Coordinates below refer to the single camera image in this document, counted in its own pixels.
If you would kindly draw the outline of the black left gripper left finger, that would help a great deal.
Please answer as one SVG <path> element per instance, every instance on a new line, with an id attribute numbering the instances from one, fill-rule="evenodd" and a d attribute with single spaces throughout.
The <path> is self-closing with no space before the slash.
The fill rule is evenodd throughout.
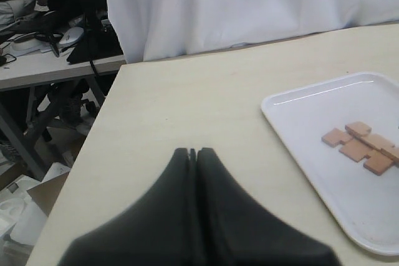
<path id="1" fill-rule="evenodd" d="M 195 151 L 178 148 L 126 211 L 76 238 L 59 265 L 199 265 Z"/>

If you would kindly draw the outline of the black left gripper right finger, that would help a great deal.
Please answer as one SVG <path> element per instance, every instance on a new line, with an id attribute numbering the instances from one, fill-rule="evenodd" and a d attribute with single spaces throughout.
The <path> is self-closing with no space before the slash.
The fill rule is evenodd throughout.
<path id="1" fill-rule="evenodd" d="M 197 196 L 210 265 L 340 265 L 328 246 L 251 197 L 215 150 L 197 155 Z"/>

